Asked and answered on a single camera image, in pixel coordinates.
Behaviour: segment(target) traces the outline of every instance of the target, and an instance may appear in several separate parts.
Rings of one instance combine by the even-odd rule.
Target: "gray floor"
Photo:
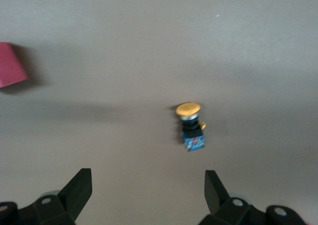
[[[198,224],[204,171],[318,225],[318,0],[0,0],[31,80],[0,91],[0,201],[92,168],[78,225]],[[173,107],[196,101],[206,148]]]

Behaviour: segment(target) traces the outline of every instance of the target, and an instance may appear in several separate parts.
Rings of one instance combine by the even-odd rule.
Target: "yellow knob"
[[[200,123],[200,128],[201,128],[201,130],[203,130],[204,128],[206,128],[207,127],[207,124],[205,123],[205,122],[201,122]]]
[[[182,117],[191,117],[195,115],[200,110],[200,108],[201,106],[199,103],[187,102],[178,106],[175,112]]]

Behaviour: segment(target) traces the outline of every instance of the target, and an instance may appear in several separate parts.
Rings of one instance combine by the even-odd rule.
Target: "blue base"
[[[184,142],[185,147],[188,151],[198,150],[204,147],[205,137],[198,136],[194,138],[188,138],[184,135],[184,132],[181,132],[181,136]]]

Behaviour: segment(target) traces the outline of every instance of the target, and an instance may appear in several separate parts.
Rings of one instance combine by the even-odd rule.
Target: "pink block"
[[[10,43],[0,42],[0,88],[28,79]]]

